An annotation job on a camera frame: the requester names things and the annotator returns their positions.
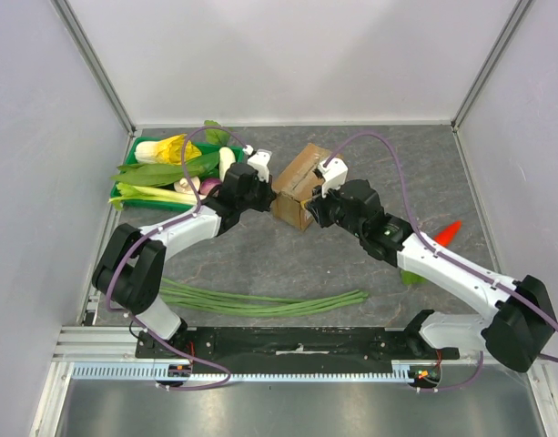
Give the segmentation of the brown cardboard express box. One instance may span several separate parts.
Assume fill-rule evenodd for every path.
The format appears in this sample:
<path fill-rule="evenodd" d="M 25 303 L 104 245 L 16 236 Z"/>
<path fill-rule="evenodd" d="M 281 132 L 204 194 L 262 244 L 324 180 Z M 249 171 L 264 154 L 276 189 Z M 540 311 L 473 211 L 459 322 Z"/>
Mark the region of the brown cardboard express box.
<path fill-rule="evenodd" d="M 271 212 L 295 229 L 305 231 L 314 221 L 311 214 L 302 206 L 302 202 L 311 198 L 312 190 L 322 184 L 314 170 L 330 151 L 308 143 L 302 151 L 287 165 L 273 182 L 277 197 L 271 205 Z"/>

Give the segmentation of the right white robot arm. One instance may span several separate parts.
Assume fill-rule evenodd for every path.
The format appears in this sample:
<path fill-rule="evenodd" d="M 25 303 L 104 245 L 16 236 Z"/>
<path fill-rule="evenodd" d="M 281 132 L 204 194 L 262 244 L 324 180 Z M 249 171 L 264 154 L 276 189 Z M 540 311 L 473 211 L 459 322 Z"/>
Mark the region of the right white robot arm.
<path fill-rule="evenodd" d="M 412 357 L 444 348 L 488 351 L 505 367 L 526 372 L 553 336 L 556 317 L 541 280 L 484 269 L 417 233 L 384 210 L 368 181 L 316 187 L 304 208 L 321 227 L 337 225 L 357 237 L 372 258 L 425 278 L 475 310 L 473 316 L 424 312 L 403 338 Z"/>

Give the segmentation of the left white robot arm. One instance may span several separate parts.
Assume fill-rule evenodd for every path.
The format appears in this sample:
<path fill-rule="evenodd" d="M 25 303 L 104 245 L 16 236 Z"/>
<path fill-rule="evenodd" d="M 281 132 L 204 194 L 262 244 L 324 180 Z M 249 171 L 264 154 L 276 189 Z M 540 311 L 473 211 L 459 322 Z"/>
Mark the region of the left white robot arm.
<path fill-rule="evenodd" d="M 159 296 L 165 262 L 206 239 L 213 239 L 238 224 L 247 210 L 267 212 L 276 198 L 267 166 L 231 165 L 220 186 L 212 190 L 198 210 L 142 229 L 118 226 L 97 263 L 92 286 L 135 316 L 155 333 L 156 348 L 176 358 L 187 347 L 187 324 Z"/>

